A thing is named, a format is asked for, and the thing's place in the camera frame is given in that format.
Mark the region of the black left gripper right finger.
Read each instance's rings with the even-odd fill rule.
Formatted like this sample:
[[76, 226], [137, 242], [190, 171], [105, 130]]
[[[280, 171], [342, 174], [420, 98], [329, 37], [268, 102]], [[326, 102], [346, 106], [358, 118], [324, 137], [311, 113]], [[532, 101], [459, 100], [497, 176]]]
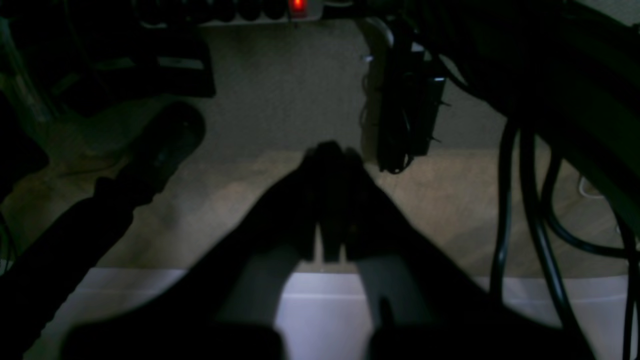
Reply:
[[576, 322], [553, 328], [481, 289], [414, 228], [361, 157], [325, 144], [325, 250], [344, 245], [374, 301], [371, 360], [592, 360]]

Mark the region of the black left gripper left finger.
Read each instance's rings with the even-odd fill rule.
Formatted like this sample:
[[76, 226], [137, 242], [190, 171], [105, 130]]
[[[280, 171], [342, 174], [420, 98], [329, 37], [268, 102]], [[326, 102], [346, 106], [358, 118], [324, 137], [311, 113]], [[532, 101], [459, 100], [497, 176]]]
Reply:
[[67, 360], [281, 360], [281, 294], [314, 254], [318, 175], [326, 145], [272, 185], [230, 233], [165, 292], [74, 328]]

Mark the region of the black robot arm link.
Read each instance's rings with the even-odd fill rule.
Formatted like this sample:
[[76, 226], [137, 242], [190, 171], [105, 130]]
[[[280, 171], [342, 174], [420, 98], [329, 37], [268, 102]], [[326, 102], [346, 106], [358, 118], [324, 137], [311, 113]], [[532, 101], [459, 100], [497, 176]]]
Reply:
[[114, 178], [61, 214], [1, 276], [1, 358], [21, 360], [89, 270], [201, 145], [206, 120], [183, 101], [164, 107], [134, 141]]

